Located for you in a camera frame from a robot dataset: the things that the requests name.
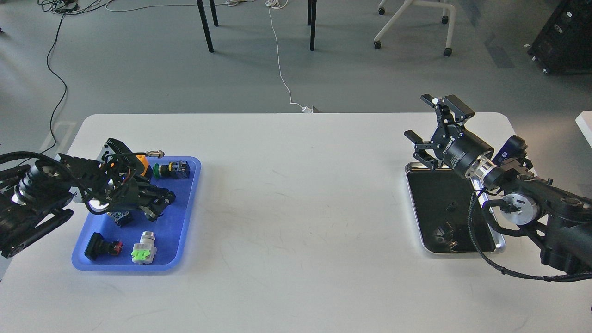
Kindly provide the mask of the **black cylindrical gripper body image-left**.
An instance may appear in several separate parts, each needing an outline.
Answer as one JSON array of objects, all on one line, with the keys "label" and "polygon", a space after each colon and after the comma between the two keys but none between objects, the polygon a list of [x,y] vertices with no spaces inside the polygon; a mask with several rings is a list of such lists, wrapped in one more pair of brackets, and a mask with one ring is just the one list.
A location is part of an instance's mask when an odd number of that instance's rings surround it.
[{"label": "black cylindrical gripper body image-left", "polygon": [[123,185],[123,189],[116,192],[116,196],[108,204],[106,212],[121,212],[142,210],[150,202],[146,191],[151,186],[148,179],[130,179]]}]

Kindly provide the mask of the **black cylindrical gripper body image-right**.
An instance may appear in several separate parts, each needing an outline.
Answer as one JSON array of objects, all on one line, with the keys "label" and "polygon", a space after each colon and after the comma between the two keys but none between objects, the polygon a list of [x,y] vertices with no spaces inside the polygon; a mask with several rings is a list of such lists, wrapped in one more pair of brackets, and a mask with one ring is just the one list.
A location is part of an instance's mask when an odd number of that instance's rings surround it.
[{"label": "black cylindrical gripper body image-right", "polygon": [[469,169],[480,156],[493,157],[492,146],[457,124],[438,126],[431,141],[438,145],[435,157],[465,179],[474,173]]}]

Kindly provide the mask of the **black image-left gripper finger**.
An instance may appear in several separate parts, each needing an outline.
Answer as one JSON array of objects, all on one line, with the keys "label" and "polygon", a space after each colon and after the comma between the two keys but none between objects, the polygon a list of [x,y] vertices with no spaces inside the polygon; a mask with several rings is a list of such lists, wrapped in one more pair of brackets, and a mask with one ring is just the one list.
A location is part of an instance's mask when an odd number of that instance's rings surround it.
[{"label": "black image-left gripper finger", "polygon": [[156,221],[166,208],[166,203],[150,203],[139,206],[139,210],[143,211],[148,221]]},{"label": "black image-left gripper finger", "polygon": [[145,187],[143,189],[143,198],[146,205],[171,204],[175,202],[176,195],[167,188]]}]

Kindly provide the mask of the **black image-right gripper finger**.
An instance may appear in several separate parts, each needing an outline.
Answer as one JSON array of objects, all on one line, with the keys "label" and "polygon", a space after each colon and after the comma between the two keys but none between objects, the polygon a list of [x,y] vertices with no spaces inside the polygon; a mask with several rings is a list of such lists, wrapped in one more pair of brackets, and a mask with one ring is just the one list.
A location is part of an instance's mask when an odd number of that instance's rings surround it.
[{"label": "black image-right gripper finger", "polygon": [[456,95],[436,98],[429,94],[423,94],[420,98],[436,113],[437,127],[432,139],[458,137],[465,129],[465,122],[475,116],[474,110]]},{"label": "black image-right gripper finger", "polygon": [[427,150],[438,151],[438,149],[441,149],[439,143],[423,141],[413,130],[405,131],[404,135],[407,139],[413,142],[415,150],[413,156],[416,160],[431,170],[436,170],[442,167],[443,162],[441,160],[438,160],[431,156],[431,154],[427,153]]}]

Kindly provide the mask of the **black robot arm image-left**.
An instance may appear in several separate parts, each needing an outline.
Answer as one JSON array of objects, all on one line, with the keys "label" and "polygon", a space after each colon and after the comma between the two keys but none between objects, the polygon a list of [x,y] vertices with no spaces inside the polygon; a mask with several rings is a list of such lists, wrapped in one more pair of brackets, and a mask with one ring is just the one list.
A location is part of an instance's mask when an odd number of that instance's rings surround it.
[{"label": "black robot arm image-left", "polygon": [[143,211],[155,221],[175,201],[167,188],[145,174],[140,156],[162,158],[161,150],[132,152],[122,141],[106,140],[96,160],[18,151],[3,154],[3,164],[34,160],[1,172],[1,255],[7,259],[63,225],[73,215],[67,206],[82,202],[94,215]]}]

